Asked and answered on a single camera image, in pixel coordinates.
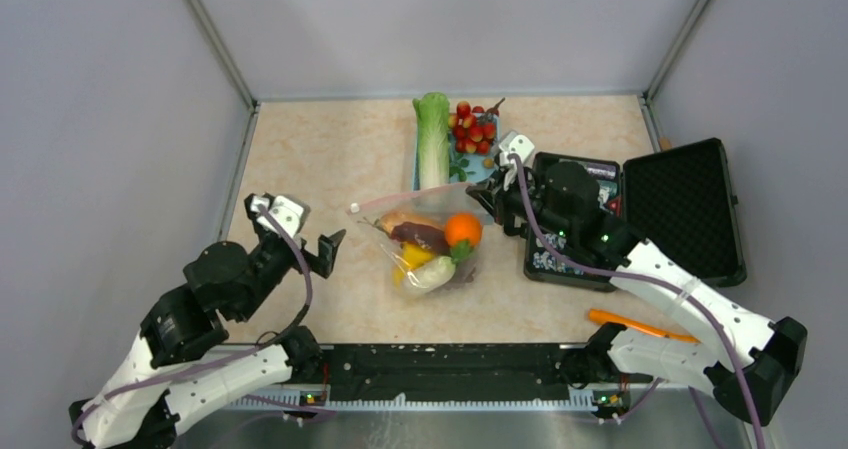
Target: orange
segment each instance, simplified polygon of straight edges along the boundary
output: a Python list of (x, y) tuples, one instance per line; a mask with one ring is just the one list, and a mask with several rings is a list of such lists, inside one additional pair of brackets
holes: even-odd
[(445, 224), (445, 240), (453, 247), (462, 241), (477, 246), (483, 238), (483, 225), (480, 220), (468, 212), (460, 212), (448, 219)]

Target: blue tray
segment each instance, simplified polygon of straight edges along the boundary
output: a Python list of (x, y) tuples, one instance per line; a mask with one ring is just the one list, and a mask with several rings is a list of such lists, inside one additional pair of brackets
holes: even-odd
[[(462, 170), (466, 172), (473, 172), (474, 174), (467, 174), (466, 182), (480, 182), (487, 179), (489, 176), (495, 172), (494, 167), (491, 169), (486, 169), (483, 167), (483, 159), (487, 157), (492, 157), (492, 154), (495, 153), (496, 145), (498, 141), (500, 141), (501, 136), (501, 124), (498, 116), (495, 116), (495, 142), (492, 145), (492, 148), (489, 150), (488, 155), (482, 154), (458, 154), (454, 146), (456, 145), (456, 139), (453, 137), (453, 134), (448, 135), (448, 142), (450, 143), (450, 160), (451, 165), (458, 164), (458, 161), (467, 160), (468, 165), (463, 167)], [(459, 176), (453, 175), (450, 178), (449, 182), (462, 182), (459, 180)], [(415, 137), (415, 163), (412, 166), (412, 190), (417, 191), (421, 187), (418, 183), (418, 136), (416, 133)]]

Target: white eggplant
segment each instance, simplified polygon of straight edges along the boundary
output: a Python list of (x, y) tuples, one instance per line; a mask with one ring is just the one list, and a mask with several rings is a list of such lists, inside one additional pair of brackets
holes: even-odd
[(409, 296), (422, 296), (445, 285), (456, 272), (456, 264), (450, 257), (439, 256), (418, 269), (407, 273), (401, 285)]

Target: plastic bag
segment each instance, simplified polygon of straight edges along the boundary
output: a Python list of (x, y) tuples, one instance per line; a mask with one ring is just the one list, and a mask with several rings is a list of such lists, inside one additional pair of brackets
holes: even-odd
[(388, 255), (398, 292), (418, 297), (474, 280), (487, 214), (466, 195), (470, 185), (447, 184), (350, 205), (348, 216)]

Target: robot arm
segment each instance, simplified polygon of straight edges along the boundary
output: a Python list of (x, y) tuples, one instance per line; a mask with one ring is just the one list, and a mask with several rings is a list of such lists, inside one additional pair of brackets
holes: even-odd
[[(100, 393), (71, 405), (71, 419), (84, 431), (87, 448), (170, 447), (178, 435), (230, 402), (287, 381), (294, 373), (315, 370), (320, 349), (305, 327), (251, 350), (248, 357), (216, 347), (229, 337), (218, 313), (227, 320), (248, 320), (292, 267), (300, 271), (291, 248), (260, 214), (260, 207), (295, 241), (308, 207), (291, 197), (269, 194), (251, 195), (245, 206), (259, 237), (257, 246), (249, 254), (234, 242), (207, 247), (183, 269), (186, 283), (166, 292), (151, 308), (129, 354)], [(300, 241), (312, 272), (329, 277), (344, 234), (321, 236), (317, 256)], [(221, 360), (219, 367), (203, 370), (216, 360)], [(195, 374), (183, 372), (193, 368)], [(178, 372), (183, 378), (172, 380)], [(110, 397), (134, 384), (145, 387)]]
[[(525, 136), (508, 134), (499, 145), (497, 171), (469, 187), (468, 194), (503, 226), (504, 233), (523, 236), (526, 227), (520, 221), (527, 220), (527, 213), (515, 182), (517, 171), (523, 170), (533, 216), (543, 230), (567, 234), (566, 256), (606, 272), (613, 286), (656, 306), (700, 341), (657, 338), (605, 324), (590, 339), (586, 357), (605, 358), (603, 362), (618, 372), (648, 374), (694, 387), (750, 422), (728, 351), (713, 324), (695, 306), (700, 303), (730, 341), (744, 367), (759, 418), (768, 424), (800, 371), (807, 335), (804, 326), (788, 317), (773, 322), (748, 311), (677, 266), (638, 229), (598, 206), (598, 183), (583, 166), (560, 162), (536, 174), (509, 157), (515, 154), (526, 162), (533, 149)], [(612, 271), (649, 277), (625, 278)], [(672, 293), (651, 278), (668, 282), (681, 293)]]

